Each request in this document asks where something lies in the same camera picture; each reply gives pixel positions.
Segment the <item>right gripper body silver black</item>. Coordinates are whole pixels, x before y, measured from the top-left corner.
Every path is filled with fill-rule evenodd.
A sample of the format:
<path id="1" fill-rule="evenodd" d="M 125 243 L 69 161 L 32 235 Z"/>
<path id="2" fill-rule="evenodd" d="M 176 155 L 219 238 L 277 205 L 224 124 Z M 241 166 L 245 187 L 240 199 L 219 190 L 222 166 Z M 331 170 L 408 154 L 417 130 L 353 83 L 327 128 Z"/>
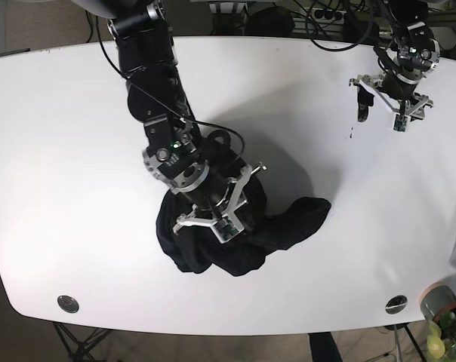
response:
<path id="1" fill-rule="evenodd" d="M 243 189 L 250 178 L 266 169 L 267 166 L 264 163 L 259 163 L 256 167 L 251 165 L 242 167 L 239 177 L 228 178 L 226 194 L 214 205 L 219 216 L 216 213 L 213 213 L 214 216 L 211 218 L 197 216 L 197 206 L 193 206 L 193 210 L 189 214 L 181 214 L 177 218 L 173 233 L 179 235 L 179 231 L 183 227 L 198 226 L 209 228 L 221 244 L 226 244 L 234 239 L 245 230 L 244 223 L 236 215 L 236 211 L 248 203 Z"/>

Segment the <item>left gripper body silver black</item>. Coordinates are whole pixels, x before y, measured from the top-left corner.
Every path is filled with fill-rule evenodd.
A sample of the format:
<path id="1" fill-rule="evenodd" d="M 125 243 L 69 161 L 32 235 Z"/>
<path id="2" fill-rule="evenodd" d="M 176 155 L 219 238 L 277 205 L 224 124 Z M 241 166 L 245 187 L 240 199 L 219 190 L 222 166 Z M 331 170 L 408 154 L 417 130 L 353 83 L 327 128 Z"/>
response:
<path id="1" fill-rule="evenodd" d="M 396 75 L 391 71 L 378 75 L 358 75 L 350 79 L 350 86 L 364 87 L 394 114 L 393 129 L 397 132 L 406 132 L 411 115 L 418 109 L 433 108 L 433 101 L 425 94 L 415 91 L 421 77 L 410 79 L 403 75 Z"/>

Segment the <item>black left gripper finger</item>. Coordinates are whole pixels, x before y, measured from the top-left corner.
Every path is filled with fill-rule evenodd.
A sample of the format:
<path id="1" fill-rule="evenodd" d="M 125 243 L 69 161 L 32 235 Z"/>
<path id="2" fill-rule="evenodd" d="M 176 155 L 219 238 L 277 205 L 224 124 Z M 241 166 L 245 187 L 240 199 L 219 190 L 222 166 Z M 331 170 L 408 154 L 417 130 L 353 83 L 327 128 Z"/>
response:
<path id="1" fill-rule="evenodd" d="M 418 109 L 411 115 L 410 121 L 423 121 L 425 118 L 425 111 L 424 109 Z"/>
<path id="2" fill-rule="evenodd" d="M 357 87 L 357 121 L 362 123 L 368 118 L 369 109 L 374 105 L 374 95 L 364 87 Z"/>

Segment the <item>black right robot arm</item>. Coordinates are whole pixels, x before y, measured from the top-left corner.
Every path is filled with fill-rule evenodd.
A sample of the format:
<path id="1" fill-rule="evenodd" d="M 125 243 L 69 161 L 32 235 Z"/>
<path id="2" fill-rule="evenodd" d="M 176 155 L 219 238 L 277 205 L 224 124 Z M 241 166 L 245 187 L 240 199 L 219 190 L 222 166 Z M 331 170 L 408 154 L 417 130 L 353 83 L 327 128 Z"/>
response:
<path id="1" fill-rule="evenodd" d="M 119 55 L 112 68 L 125 80 L 128 108 L 143 124 L 148 172 L 192 205 L 180 213 L 173 233 L 188 227 L 209 229 L 225 244 L 254 228 L 245 188 L 261 166 L 240 165 L 231 155 L 233 137 L 218 124 L 195 118 L 180 80 L 163 1 L 78 1 L 95 18 L 104 18 Z M 200 128 L 212 129 L 202 136 Z"/>

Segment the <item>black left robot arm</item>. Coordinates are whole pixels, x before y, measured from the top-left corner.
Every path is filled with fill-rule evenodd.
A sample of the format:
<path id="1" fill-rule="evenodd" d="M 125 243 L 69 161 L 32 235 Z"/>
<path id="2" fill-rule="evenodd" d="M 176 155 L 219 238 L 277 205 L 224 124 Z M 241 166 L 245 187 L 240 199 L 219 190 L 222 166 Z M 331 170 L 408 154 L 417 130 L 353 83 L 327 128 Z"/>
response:
<path id="1" fill-rule="evenodd" d="M 441 47 L 426 24 L 428 5 L 423 1 L 378 1 L 381 15 L 389 23 L 391 40 L 373 51 L 381 72 L 358 75 L 350 80 L 357 87 L 358 122 L 368 119 L 374 98 L 395 115 L 393 129 L 405 132 L 413 121 L 422 121 L 433 107 L 429 96 L 416 91 L 420 81 L 440 61 Z"/>

